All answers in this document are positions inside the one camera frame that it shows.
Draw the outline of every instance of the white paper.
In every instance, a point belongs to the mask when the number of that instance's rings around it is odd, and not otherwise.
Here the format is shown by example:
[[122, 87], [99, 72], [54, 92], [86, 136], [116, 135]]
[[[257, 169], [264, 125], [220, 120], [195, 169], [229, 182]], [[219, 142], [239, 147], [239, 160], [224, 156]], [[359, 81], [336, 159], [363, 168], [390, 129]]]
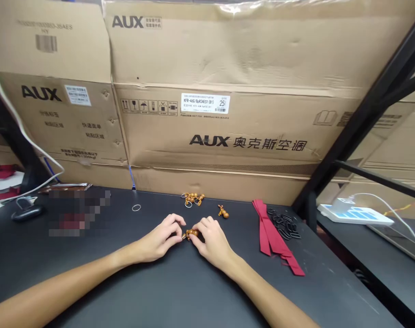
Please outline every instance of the white paper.
[[6, 179], [0, 179], [0, 192], [9, 189], [10, 187], [15, 187], [21, 184], [22, 179], [24, 178], [23, 172], [16, 171], [14, 175]]
[[90, 106], [88, 90], [85, 87], [65, 85], [66, 93], [73, 105]]
[[182, 112], [229, 113], [230, 96], [182, 93]]

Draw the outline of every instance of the small black object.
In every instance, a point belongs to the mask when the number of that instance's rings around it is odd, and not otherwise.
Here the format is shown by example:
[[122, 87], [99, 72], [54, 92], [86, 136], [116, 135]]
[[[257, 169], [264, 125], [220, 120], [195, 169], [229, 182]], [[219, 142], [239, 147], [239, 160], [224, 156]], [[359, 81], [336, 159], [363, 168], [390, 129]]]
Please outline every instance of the small black object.
[[16, 222], [27, 221], [35, 216], [38, 216], [43, 211], [44, 207], [42, 205], [32, 205], [12, 214], [12, 220]]
[[302, 239], [301, 235], [299, 235], [297, 232], [290, 232], [289, 235], [296, 239]]
[[282, 228], [277, 229], [277, 231], [279, 232], [279, 234], [282, 236], [283, 239], [285, 240], [291, 239], [291, 235], [287, 233], [285, 230], [283, 230]]
[[285, 220], [287, 220], [289, 222], [293, 222], [293, 219], [289, 215], [282, 214], [281, 217], [282, 217], [282, 219], [285, 219]]
[[297, 231], [297, 225], [294, 220], [297, 219], [286, 214], [278, 215], [276, 210], [274, 209], [267, 209], [267, 213], [271, 216], [271, 221], [273, 222], [274, 226], [276, 227], [279, 234], [285, 240], [290, 240], [291, 238], [301, 239], [301, 235]]

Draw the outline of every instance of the forearm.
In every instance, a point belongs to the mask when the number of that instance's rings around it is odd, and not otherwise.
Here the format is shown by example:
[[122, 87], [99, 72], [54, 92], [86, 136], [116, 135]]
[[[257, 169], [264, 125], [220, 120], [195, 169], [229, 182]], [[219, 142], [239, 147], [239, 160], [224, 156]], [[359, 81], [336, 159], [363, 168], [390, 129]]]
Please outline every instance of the forearm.
[[311, 318], [266, 282], [242, 258], [236, 256], [224, 272], [244, 290], [271, 327], [318, 327]]
[[0, 304], [0, 327], [43, 327], [122, 267], [112, 253], [41, 282]]

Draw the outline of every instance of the metal frame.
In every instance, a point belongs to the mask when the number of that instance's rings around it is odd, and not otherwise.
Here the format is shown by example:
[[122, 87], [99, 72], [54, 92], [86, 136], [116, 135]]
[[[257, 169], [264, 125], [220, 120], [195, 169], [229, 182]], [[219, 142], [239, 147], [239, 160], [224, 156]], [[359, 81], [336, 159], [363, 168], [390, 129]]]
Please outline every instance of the metal frame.
[[50, 175], [35, 154], [35, 150], [22, 135], [16, 121], [0, 99], [0, 134], [25, 169], [20, 192], [25, 193], [41, 185]]
[[340, 168], [415, 198], [415, 188], [345, 162], [387, 108], [415, 91], [415, 77], [412, 77], [414, 73], [415, 23], [293, 203], [293, 209], [307, 219], [308, 225], [314, 231], [316, 217], [310, 214], [309, 200], [312, 201], [313, 211], [315, 211], [314, 199], [318, 197]]

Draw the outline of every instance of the cardboard box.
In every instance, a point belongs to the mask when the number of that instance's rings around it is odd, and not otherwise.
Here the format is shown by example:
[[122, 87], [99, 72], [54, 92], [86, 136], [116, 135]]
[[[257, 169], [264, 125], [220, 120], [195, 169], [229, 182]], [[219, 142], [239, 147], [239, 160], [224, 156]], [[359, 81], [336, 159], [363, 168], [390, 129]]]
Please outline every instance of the cardboard box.
[[[399, 181], [415, 187], [415, 180]], [[415, 198], [362, 177], [355, 177], [352, 181], [341, 184], [331, 182], [320, 194], [317, 203], [332, 204], [335, 198], [347, 198], [356, 193], [375, 194], [384, 199], [393, 209], [400, 209], [397, 214], [402, 218], [415, 219]], [[355, 202], [358, 206], [370, 207], [382, 214], [390, 211], [382, 201], [373, 196], [358, 195], [355, 197]], [[388, 213], [388, 216], [394, 217], [394, 214]]]
[[[69, 160], [58, 160], [58, 162], [65, 169], [65, 173], [58, 177], [64, 183], [87, 182], [102, 187], [132, 189], [132, 177], [127, 166], [82, 165]], [[60, 171], [54, 164], [52, 168], [55, 173]]]
[[415, 180], [415, 112], [388, 136], [364, 167], [390, 178]]
[[10, 165], [16, 164], [22, 168], [20, 160], [15, 156], [15, 154], [10, 150], [4, 147], [0, 147], [0, 165]]
[[127, 164], [98, 5], [0, 0], [0, 82], [54, 158]]
[[132, 167], [137, 190], [181, 195], [185, 192], [205, 194], [206, 198], [291, 205], [307, 179], [237, 172], [146, 169]]
[[[359, 99], [263, 93], [255, 88], [223, 89], [117, 84], [130, 164], [309, 176], [360, 103]], [[225, 98], [227, 112], [192, 112], [185, 107], [209, 106], [205, 102], [216, 101], [215, 97]], [[181, 105], [182, 99], [188, 102]], [[367, 159], [414, 110], [415, 103], [391, 106], [386, 112], [392, 117], [390, 123], [383, 117], [385, 123], [376, 124], [355, 152], [353, 163]]]
[[118, 83], [286, 86], [332, 96], [359, 89], [363, 97], [415, 22], [415, 0], [104, 1], [104, 13]]
[[[401, 0], [104, 8], [130, 165], [300, 177], [415, 21]], [[352, 162], [414, 110], [415, 96], [392, 106]]]

